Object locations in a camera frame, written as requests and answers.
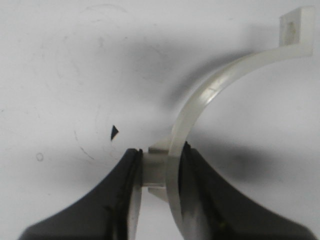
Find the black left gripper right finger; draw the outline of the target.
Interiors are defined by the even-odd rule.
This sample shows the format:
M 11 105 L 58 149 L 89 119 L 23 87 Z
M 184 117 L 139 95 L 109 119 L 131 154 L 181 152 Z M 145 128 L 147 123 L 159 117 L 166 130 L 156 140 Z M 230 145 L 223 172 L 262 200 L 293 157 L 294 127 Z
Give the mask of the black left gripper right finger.
M 188 143 L 179 164 L 185 240 L 314 240 L 305 226 L 254 202 L 219 175 Z

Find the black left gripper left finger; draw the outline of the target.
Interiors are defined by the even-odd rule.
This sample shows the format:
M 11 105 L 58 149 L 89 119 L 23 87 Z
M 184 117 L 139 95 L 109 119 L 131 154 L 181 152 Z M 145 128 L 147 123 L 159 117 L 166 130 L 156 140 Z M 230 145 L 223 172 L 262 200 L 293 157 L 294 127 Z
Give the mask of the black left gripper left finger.
M 134 240 L 142 197 L 143 152 L 126 150 L 89 193 L 55 215 L 29 226 L 23 240 Z

